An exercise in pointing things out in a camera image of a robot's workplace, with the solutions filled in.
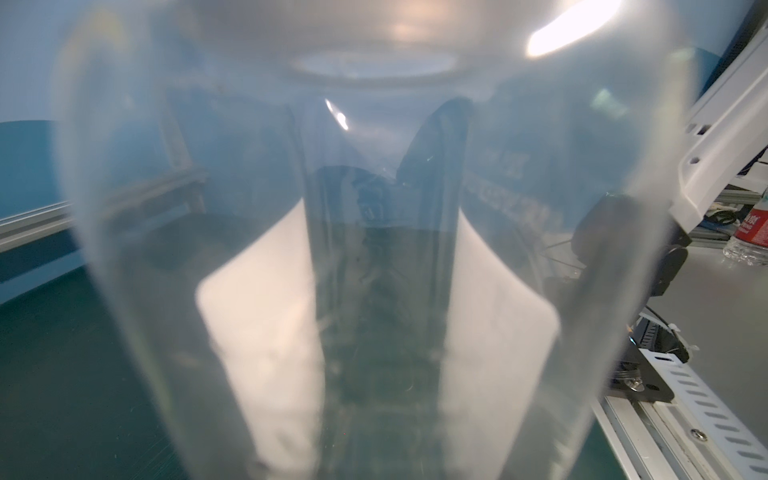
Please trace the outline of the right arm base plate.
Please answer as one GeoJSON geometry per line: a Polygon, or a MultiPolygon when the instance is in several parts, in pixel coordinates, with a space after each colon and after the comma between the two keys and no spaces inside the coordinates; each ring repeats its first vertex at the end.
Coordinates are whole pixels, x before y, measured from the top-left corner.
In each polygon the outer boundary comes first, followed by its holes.
{"type": "Polygon", "coordinates": [[[671,403],[675,394],[642,351],[629,341],[606,382],[605,394],[637,402],[671,403]]]}

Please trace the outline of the square clear bottle white label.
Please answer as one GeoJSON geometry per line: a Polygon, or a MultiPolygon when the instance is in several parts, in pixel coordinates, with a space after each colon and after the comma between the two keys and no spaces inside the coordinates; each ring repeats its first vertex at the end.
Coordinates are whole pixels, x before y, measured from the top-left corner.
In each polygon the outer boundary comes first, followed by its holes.
{"type": "Polygon", "coordinates": [[[194,479],[564,479],[667,242],[664,1],[96,1],[78,242],[194,479]]]}

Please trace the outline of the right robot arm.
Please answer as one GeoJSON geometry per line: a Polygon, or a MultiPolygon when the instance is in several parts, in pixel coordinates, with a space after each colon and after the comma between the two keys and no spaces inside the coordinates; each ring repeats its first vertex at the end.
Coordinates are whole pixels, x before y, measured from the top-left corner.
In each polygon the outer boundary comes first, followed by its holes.
{"type": "MultiPolygon", "coordinates": [[[[767,23],[738,37],[723,64],[687,121],[686,152],[674,170],[679,189],[663,222],[665,239],[649,283],[652,296],[666,291],[687,260],[691,233],[709,205],[767,146],[767,23]]],[[[604,196],[571,239],[577,260],[594,267],[610,247],[641,241],[638,213],[631,195],[604,196]]]]}

